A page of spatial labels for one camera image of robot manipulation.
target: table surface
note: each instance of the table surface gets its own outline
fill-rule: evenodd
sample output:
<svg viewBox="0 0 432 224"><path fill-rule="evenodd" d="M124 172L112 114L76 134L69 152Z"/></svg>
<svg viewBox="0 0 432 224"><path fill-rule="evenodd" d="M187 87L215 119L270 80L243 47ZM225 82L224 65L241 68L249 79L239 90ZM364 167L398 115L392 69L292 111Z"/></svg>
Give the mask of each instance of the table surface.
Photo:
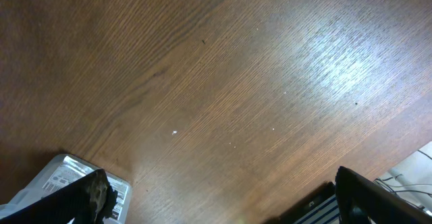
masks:
<svg viewBox="0 0 432 224"><path fill-rule="evenodd" d="M128 223L261 223L432 139L432 0L1 0L0 200L70 153Z"/></svg>

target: cable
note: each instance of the cable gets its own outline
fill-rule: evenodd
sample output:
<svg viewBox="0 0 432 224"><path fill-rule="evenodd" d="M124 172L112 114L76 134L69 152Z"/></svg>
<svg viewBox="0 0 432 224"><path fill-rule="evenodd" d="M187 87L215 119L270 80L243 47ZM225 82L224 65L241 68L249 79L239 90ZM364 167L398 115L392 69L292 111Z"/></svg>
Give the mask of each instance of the cable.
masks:
<svg viewBox="0 0 432 224"><path fill-rule="evenodd" d="M417 193L421 193L421 194L427 194L428 196L432 197L431 193L418 191L418 190L398 190L398 191L395 191L395 193L400 193L400 192L417 192Z"/></svg>
<svg viewBox="0 0 432 224"><path fill-rule="evenodd" d="M393 188L401 188L401 187L411 187L411 186L432 186L432 184L408 184L405 186L393 186L393 185L388 184L388 186L393 187Z"/></svg>
<svg viewBox="0 0 432 224"><path fill-rule="evenodd" d="M383 182L383 183L378 182L378 180L380 180L380 179L376 179L376 180L375 180L375 183L376 183L379 187L381 187L381 188L383 188L384 190L386 190L386 191L388 191L388 192L390 192L390 193L392 193L392 194L398 196L398 194L397 194L396 192L394 192L394 190L393 190L391 187L389 187L389 186L388 186L387 184L385 184L384 182Z"/></svg>
<svg viewBox="0 0 432 224"><path fill-rule="evenodd" d="M378 182L378 180L379 180L379 181L383 181L383 180L377 178L374 182L375 182L376 184L378 184L381 188L383 188L383 189L389 191L389 192L392 193L392 194L395 194L397 197L400 198L400 196L398 195L398 193L396 193L397 191L394 191L391 187L389 187L388 184L386 184L386 183L384 183L384 182L383 182L383 184L381 184L380 182ZM407 200L405 200L405 199L403 199L403 198L401 198L401 199L402 199L403 201L407 202L408 204L412 205L413 207L419 209L420 211L423 211L423 210L422 210L420 207L418 207L417 205L415 205L415 204L413 204L413 203L411 203L411 202L409 202L409 201L407 201Z"/></svg>
<svg viewBox="0 0 432 224"><path fill-rule="evenodd" d="M389 177L389 178L386 178L386 179L382 179L381 181L389 181L389 180L391 180L393 177Z"/></svg>
<svg viewBox="0 0 432 224"><path fill-rule="evenodd" d="M432 160L432 157L431 156L429 156L428 154L426 154L426 153L424 153L423 151L421 151L421 150L417 150L419 153L421 153L421 154L423 154L423 155L425 155L426 157L429 157L429 159L431 159Z"/></svg>

